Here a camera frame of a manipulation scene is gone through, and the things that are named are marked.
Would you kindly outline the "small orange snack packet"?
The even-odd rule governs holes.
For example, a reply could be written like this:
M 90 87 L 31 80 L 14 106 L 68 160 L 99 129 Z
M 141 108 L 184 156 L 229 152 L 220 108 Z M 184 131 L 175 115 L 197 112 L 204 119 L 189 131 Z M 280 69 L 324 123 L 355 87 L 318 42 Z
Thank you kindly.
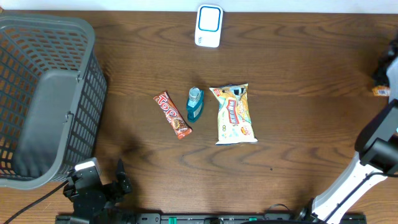
M 390 96 L 390 88 L 388 86 L 375 86 L 373 89 L 374 96 Z

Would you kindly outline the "red chocolate bar wrapper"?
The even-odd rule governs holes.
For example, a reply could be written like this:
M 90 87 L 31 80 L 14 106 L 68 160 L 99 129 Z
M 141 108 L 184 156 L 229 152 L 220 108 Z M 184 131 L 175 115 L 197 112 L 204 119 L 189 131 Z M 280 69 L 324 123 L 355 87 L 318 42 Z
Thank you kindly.
M 155 95 L 154 100 L 164 112 L 167 121 L 173 128 L 178 139 L 183 139 L 192 133 L 192 128 L 183 119 L 166 90 Z

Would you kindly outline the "teal mouthwash bottle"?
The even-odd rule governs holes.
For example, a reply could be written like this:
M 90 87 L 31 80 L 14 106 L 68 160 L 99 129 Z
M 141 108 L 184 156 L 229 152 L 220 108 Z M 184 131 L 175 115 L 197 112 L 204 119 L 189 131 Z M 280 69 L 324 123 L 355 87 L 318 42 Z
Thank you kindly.
M 196 122 L 203 111 L 204 91 L 197 87 L 192 87 L 188 92 L 187 100 L 187 119 L 189 122 Z

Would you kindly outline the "yellow snack chips bag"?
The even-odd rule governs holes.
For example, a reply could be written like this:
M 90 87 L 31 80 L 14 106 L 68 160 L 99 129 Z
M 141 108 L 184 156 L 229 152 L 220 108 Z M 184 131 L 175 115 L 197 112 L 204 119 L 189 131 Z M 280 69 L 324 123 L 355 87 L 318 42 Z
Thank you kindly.
M 218 100 L 217 146 L 257 143 L 248 106 L 248 84 L 210 87 Z

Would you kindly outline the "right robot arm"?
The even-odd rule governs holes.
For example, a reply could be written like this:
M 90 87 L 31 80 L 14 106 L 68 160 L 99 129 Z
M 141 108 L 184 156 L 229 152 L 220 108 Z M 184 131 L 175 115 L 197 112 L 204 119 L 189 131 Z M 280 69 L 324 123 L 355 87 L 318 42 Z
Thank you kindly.
M 348 167 L 297 215 L 298 223 L 366 223 L 365 215 L 347 211 L 372 187 L 397 177 L 397 39 L 389 42 L 372 75 L 374 96 L 387 105 L 364 127 Z

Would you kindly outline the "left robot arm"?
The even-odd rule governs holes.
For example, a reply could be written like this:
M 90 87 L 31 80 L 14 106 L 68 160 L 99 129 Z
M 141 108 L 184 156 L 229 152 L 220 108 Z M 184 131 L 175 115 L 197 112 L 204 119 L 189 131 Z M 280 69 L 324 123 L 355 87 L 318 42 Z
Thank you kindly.
M 73 203 L 70 223 L 111 223 L 122 215 L 113 213 L 116 203 L 132 191 L 122 160 L 118 160 L 116 180 L 102 184 L 98 160 L 93 157 L 74 166 L 63 194 Z

